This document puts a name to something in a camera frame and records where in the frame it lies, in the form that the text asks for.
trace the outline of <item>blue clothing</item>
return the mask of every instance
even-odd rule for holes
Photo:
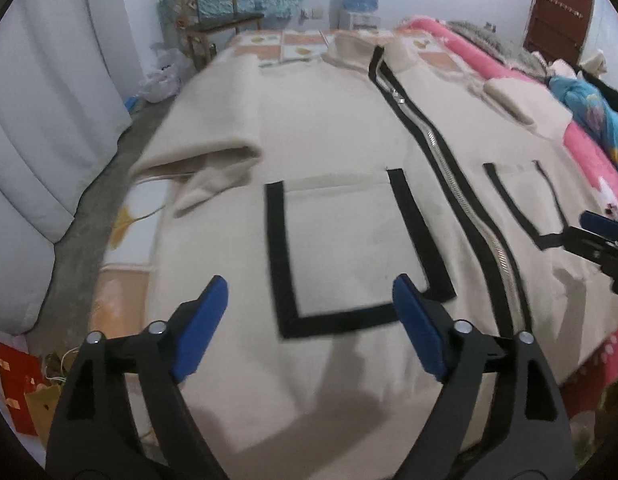
[[[618,113],[600,91],[586,81],[555,76],[549,89],[574,114],[574,121],[605,151],[618,170]]]

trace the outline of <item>chair seat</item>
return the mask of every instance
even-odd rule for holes
[[[260,12],[227,12],[214,16],[201,16],[199,23],[185,27],[186,32],[202,32],[209,34],[226,28],[233,28],[241,23],[254,22],[264,18]]]

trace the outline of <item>zipper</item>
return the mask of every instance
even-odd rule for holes
[[[423,133],[431,154],[433,155],[434,161],[438,166],[439,172],[442,174],[445,183],[451,191],[451,194],[467,216],[468,220],[480,233],[481,237],[483,237],[485,243],[489,247],[489,250],[493,254],[498,264],[498,270],[504,286],[514,331],[518,332],[519,330],[529,330],[528,320],[526,320],[522,312],[523,308],[521,298],[518,293],[519,288],[516,273],[514,272],[512,262],[510,261],[503,244],[500,242],[499,237],[489,227],[489,225],[483,221],[480,215],[478,215],[478,213],[471,206],[470,201],[467,200],[467,197],[458,185],[454,172],[451,170],[445,155],[440,149],[438,139],[436,139],[436,134],[433,132],[432,127],[423,121],[418,114],[411,110],[411,107],[407,104],[406,96],[402,95],[396,88],[394,88],[394,86],[391,85],[380,72],[376,72],[375,77],[376,81],[381,83],[381,85],[385,88],[385,91],[389,92],[399,110]]]

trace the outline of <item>brown wooden door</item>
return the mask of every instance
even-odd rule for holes
[[[548,62],[564,59],[577,63],[592,7],[593,0],[536,0],[525,48],[539,51]]]

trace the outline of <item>chair leg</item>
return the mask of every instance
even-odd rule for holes
[[[200,36],[200,40],[202,41],[202,48],[205,50],[205,62],[206,66],[211,63],[211,49],[209,48],[209,37],[206,34]]]
[[[193,38],[191,36],[187,36],[187,43],[189,44],[189,53],[191,54],[191,60],[193,61],[193,66],[196,70],[200,70],[198,68],[198,63],[196,62],[196,51],[193,48]]]

